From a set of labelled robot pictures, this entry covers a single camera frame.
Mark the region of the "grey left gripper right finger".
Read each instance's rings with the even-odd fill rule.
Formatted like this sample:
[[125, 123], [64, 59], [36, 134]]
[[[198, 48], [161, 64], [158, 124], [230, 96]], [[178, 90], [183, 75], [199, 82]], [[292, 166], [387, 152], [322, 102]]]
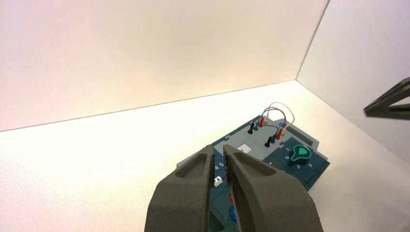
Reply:
[[295, 177], [223, 146], [228, 188], [241, 232], [322, 232], [316, 205]]

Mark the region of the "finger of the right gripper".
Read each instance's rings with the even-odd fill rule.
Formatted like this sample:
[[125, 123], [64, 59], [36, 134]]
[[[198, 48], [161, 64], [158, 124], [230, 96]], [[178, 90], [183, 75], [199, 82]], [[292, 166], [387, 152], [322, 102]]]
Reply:
[[410, 105], [402, 104], [395, 106], [367, 107], [364, 109], [367, 117], [389, 118], [389, 119], [410, 119]]
[[392, 106], [392, 104], [410, 96], [410, 78], [404, 78], [391, 89], [386, 91], [367, 107]]

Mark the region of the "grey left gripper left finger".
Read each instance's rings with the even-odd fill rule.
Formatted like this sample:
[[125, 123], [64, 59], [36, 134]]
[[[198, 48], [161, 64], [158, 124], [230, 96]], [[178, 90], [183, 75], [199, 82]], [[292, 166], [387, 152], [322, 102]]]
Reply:
[[161, 180], [148, 205], [146, 232], [206, 232], [214, 151], [207, 145]]

